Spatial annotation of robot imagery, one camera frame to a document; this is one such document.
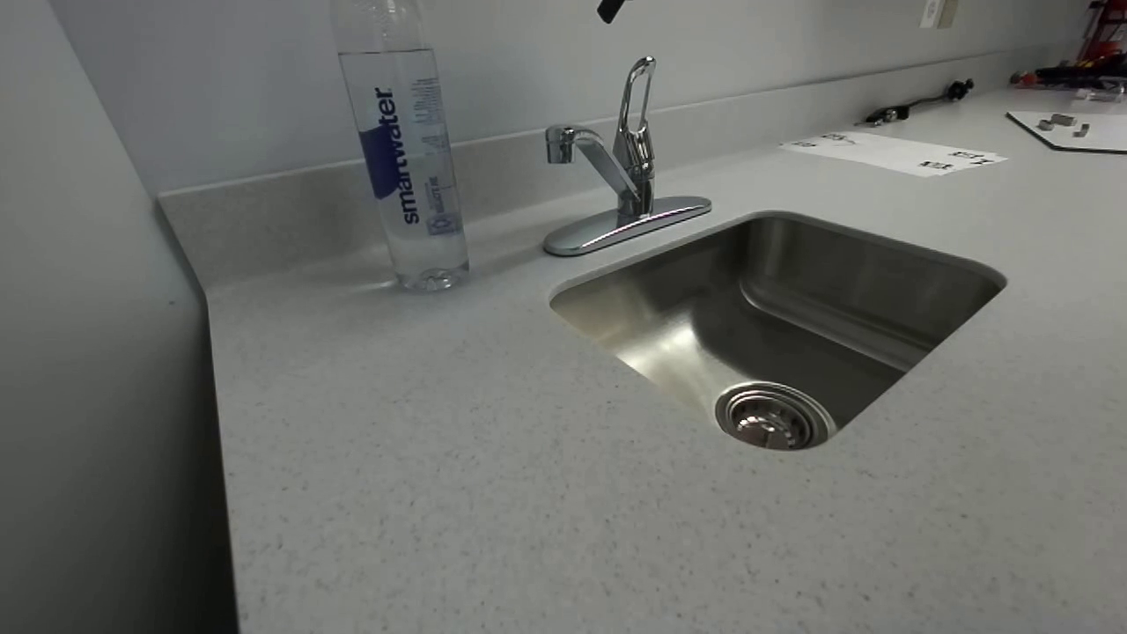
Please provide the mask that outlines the chrome faucet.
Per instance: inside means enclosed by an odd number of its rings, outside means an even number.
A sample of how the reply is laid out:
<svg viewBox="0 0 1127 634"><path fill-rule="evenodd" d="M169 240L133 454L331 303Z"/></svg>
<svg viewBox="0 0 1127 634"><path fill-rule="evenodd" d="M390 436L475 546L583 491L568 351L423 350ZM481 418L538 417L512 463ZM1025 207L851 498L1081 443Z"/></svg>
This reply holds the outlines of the chrome faucet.
<svg viewBox="0 0 1127 634"><path fill-rule="evenodd" d="M613 140L602 140L582 124L552 124L542 135L551 167L568 167L573 155L583 155L616 195L609 210L552 228L542 240L551 259L583 259L713 210L713 202L697 195L654 195L654 144L647 129L650 79L650 57L632 64Z"/></svg>

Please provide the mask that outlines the clear smartwater bottle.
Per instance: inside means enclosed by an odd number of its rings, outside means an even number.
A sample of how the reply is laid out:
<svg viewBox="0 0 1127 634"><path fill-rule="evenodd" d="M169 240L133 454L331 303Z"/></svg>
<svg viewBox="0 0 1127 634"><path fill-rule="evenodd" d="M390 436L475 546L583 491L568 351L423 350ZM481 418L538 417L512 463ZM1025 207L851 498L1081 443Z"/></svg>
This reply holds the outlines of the clear smartwater bottle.
<svg viewBox="0 0 1127 634"><path fill-rule="evenodd" d="M400 289L470 275L438 53L419 0L326 0L375 210Z"/></svg>

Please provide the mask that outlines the white sheet with parts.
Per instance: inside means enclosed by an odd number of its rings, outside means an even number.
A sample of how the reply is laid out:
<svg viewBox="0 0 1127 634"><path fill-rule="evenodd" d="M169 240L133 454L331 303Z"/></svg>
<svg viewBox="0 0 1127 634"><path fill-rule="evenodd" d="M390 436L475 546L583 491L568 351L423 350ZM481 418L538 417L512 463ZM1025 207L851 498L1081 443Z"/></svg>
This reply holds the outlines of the white sheet with parts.
<svg viewBox="0 0 1127 634"><path fill-rule="evenodd" d="M1012 108L1006 121L1052 151L1127 155L1122 108Z"/></svg>

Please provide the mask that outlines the stainless steel sink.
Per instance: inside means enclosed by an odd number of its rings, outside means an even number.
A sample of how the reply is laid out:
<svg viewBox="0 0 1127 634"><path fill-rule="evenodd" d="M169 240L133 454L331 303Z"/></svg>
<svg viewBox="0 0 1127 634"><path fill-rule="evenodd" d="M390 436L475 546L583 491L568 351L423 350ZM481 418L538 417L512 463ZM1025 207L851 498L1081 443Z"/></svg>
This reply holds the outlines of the stainless steel sink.
<svg viewBox="0 0 1127 634"><path fill-rule="evenodd" d="M551 307L734 439L811 452L1004 289L958 254L764 210L565 287Z"/></svg>

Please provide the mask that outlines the white paper sheet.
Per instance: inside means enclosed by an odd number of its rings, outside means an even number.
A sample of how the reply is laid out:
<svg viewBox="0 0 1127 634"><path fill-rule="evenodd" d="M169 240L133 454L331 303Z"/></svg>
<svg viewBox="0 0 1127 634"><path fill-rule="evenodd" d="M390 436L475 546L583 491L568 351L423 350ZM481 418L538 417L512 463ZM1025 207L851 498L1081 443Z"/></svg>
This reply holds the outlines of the white paper sheet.
<svg viewBox="0 0 1127 634"><path fill-rule="evenodd" d="M1001 167L1001 155L993 151L930 144L930 140L866 135L866 129L830 129L817 137L798 137L798 140L789 140L789 151L873 167L873 169L905 173L905 175L954 175L967 169Z"/></svg>

